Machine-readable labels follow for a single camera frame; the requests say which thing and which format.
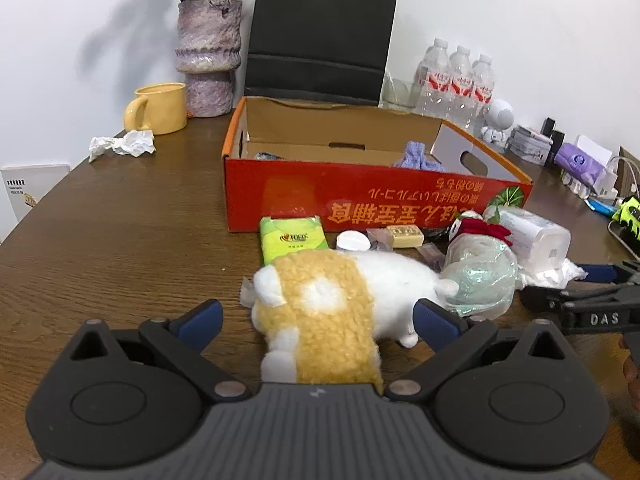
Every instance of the purple tissue pack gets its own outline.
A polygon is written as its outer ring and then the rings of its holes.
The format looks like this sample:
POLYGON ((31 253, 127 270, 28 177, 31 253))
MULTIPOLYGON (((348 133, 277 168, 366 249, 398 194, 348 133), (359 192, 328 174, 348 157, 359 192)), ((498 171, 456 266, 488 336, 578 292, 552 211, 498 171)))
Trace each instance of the purple tissue pack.
POLYGON ((593 187, 598 179, 607 173, 606 168, 591 155, 575 144, 567 142, 560 146, 554 162, 572 177, 590 187, 593 187))

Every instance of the stuffed animal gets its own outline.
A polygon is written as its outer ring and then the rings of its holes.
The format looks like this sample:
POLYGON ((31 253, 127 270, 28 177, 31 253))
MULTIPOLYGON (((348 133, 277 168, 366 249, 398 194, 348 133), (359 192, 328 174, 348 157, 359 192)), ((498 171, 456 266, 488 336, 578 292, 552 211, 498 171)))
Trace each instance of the stuffed animal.
POLYGON ((443 304, 458 285, 395 253, 307 250, 254 276, 252 323, 266 336, 264 382, 372 383, 382 391, 375 340, 418 342, 414 304, 443 304))

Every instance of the mug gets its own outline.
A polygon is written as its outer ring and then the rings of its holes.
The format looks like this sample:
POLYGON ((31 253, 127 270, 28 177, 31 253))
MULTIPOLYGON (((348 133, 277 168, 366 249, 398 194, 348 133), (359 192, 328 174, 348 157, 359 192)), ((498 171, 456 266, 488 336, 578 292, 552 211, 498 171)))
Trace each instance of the mug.
POLYGON ((160 83, 136 90, 124 112, 124 129, 170 134, 187 125, 184 83, 160 83))

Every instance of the vase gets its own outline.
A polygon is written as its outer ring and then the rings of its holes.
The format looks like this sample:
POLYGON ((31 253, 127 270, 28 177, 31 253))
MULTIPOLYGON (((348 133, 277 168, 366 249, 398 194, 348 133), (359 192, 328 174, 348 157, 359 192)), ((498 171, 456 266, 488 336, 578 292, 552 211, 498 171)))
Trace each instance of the vase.
POLYGON ((176 70, 185 75, 187 113, 217 117, 233 107, 240 66, 240 0, 186 0, 178 6, 176 70))

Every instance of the electrical panel box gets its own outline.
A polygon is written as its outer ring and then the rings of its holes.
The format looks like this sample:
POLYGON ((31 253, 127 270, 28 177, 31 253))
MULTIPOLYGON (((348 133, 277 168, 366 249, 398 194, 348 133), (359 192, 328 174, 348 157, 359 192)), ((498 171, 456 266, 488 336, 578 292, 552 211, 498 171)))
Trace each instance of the electrical panel box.
POLYGON ((70 171, 68 164, 4 168, 2 180, 18 222, 70 171))

